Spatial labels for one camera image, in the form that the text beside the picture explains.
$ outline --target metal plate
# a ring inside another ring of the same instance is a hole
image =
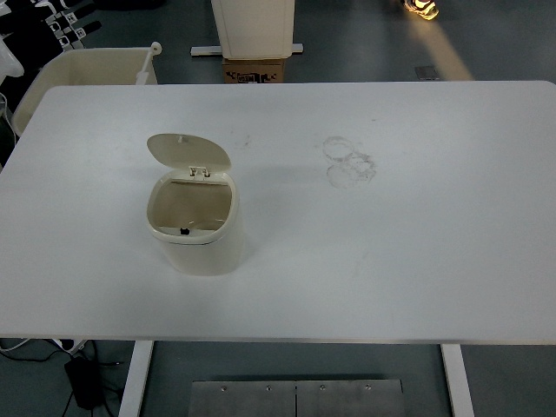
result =
[[[399,380],[193,383],[189,417],[403,417]]]
[[[399,380],[297,382],[297,417],[404,415]]]
[[[295,417],[295,381],[193,382],[189,417]]]

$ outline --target table leg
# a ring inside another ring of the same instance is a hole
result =
[[[474,417],[460,345],[440,345],[453,417]]]
[[[149,376],[154,345],[154,341],[136,341],[133,347],[119,417],[138,417],[141,412],[142,395]]]

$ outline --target gray floor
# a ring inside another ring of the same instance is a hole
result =
[[[556,83],[556,3],[439,0],[438,5],[438,20],[425,22],[403,12],[395,0],[297,0],[294,40],[304,44],[305,52],[287,60],[286,82],[417,81],[414,68],[433,65],[444,81]],[[84,22],[94,19],[103,28],[84,39],[88,48],[160,42],[159,83],[222,82],[221,58],[189,55],[192,46],[218,44],[209,0],[167,0],[156,10],[98,11]],[[131,349],[130,342],[99,343],[103,361],[126,361],[103,369],[112,387],[123,384]],[[52,350],[33,341],[13,356],[45,357]],[[463,355],[475,415],[555,414],[556,348],[463,347]],[[45,363],[0,358],[0,415],[62,415],[70,394],[63,371],[67,360],[64,354]],[[177,342],[155,346],[142,415],[187,415],[192,381],[328,377],[401,379],[408,416],[450,415],[436,346]],[[115,412],[117,398],[110,392],[107,397]],[[67,415],[90,414],[74,402]],[[108,414],[97,409],[94,415]]]

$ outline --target trash can lid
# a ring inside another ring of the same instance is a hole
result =
[[[210,172],[225,172],[232,167],[224,149],[199,136],[162,133],[147,141],[156,160],[173,169],[204,168]]]

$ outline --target cream plastic bin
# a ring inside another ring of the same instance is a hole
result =
[[[212,0],[212,9],[224,58],[292,55],[295,0]]]
[[[235,269],[243,246],[239,194],[226,173],[226,151],[197,136],[160,134],[147,146],[174,170],[153,188],[147,207],[149,230],[178,271],[221,275]]]
[[[29,86],[11,119],[21,136],[44,94],[58,85],[144,85],[157,84],[153,56],[162,46],[148,48],[96,48],[70,50],[44,65]]]

